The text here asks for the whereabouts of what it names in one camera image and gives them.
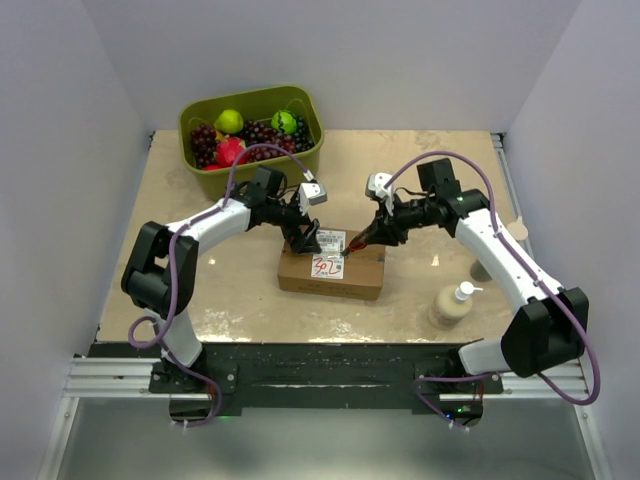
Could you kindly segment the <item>red black utility knife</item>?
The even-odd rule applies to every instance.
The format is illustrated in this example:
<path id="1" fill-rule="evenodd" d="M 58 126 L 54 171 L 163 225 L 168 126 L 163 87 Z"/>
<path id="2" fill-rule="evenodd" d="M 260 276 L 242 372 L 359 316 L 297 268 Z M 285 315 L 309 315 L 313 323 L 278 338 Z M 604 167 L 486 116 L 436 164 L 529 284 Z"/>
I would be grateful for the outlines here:
<path id="1" fill-rule="evenodd" d="M 367 237 L 363 233 L 360 233 L 350 240 L 348 245 L 341 251 L 341 255 L 348 257 L 351 253 L 366 248 L 367 245 Z"/>

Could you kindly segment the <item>brown cardboard express box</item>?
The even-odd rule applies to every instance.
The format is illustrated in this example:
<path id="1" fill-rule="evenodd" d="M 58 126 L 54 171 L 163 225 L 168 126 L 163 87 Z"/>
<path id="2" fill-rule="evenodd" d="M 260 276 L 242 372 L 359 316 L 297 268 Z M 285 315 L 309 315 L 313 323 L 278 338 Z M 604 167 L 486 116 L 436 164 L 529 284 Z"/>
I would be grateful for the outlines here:
<path id="1" fill-rule="evenodd" d="M 377 300 L 384 283 L 386 251 L 373 245 L 347 257 L 341 251 L 355 231 L 320 229 L 320 254 L 294 254 L 284 243 L 277 279 L 281 290 L 356 300 Z"/>

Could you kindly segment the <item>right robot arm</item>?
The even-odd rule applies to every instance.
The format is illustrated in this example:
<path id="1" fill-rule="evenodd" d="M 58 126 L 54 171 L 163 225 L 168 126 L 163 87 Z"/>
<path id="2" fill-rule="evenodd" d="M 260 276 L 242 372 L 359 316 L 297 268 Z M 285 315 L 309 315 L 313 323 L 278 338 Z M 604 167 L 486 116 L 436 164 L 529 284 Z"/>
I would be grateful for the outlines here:
<path id="1" fill-rule="evenodd" d="M 370 245 L 402 245 L 412 229 L 437 226 L 446 230 L 485 268 L 514 313 L 501 338 L 474 341 L 458 349 L 457 361 L 445 369 L 448 386 L 466 393 L 480 382 L 481 375 L 499 372 L 544 377 L 547 370 L 586 355 L 593 377 L 590 396 L 596 398 L 601 374 L 586 333 L 586 294 L 578 287 L 564 287 L 524 251 L 499 219 L 491 187 L 462 189 L 451 164 L 456 156 L 450 151 L 432 151 L 410 160 L 422 188 L 410 201 L 401 200 L 396 193 L 397 174 L 370 175 L 365 194 L 378 209 L 343 253 L 349 255 Z"/>

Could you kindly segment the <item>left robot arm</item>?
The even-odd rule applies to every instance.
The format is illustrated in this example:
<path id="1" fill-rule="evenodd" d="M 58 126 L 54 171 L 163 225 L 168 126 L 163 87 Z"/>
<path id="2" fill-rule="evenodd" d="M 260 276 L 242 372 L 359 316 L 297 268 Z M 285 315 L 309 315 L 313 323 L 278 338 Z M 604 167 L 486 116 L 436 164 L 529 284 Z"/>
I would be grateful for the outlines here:
<path id="1" fill-rule="evenodd" d="M 202 343 L 188 313 L 199 257 L 231 237 L 257 226 L 279 228 L 290 250 L 316 254 L 319 223 L 311 207 L 327 199 L 325 187 L 307 173 L 290 199 L 284 197 L 286 175 L 259 167 L 253 177 L 232 184 L 212 207 L 182 221 L 147 222 L 139 230 L 121 279 L 121 289 L 144 311 L 154 336 L 149 341 L 128 333 L 137 349 L 158 346 L 173 382 L 185 392 L 213 392 Z"/>

